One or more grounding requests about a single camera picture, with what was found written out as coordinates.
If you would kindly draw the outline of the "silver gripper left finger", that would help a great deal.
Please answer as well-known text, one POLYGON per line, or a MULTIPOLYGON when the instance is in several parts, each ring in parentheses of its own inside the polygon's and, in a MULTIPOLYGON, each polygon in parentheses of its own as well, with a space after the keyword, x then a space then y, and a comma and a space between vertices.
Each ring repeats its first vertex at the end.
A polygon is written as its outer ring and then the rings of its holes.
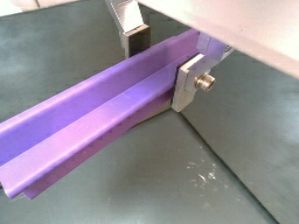
POLYGON ((106 0, 107 8, 119 29, 126 57, 151 47, 151 27, 144 23, 136 0, 106 0))

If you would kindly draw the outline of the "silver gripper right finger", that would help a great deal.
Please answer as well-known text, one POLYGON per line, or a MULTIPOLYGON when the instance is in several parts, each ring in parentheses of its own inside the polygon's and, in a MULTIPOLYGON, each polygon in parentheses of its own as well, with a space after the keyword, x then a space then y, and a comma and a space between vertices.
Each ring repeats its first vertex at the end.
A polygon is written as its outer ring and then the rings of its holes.
POLYGON ((196 91, 208 92, 216 79, 210 75, 211 69, 230 56, 228 52, 214 59, 208 55, 196 53, 179 65, 172 95, 172 109, 182 112, 191 104, 196 91))

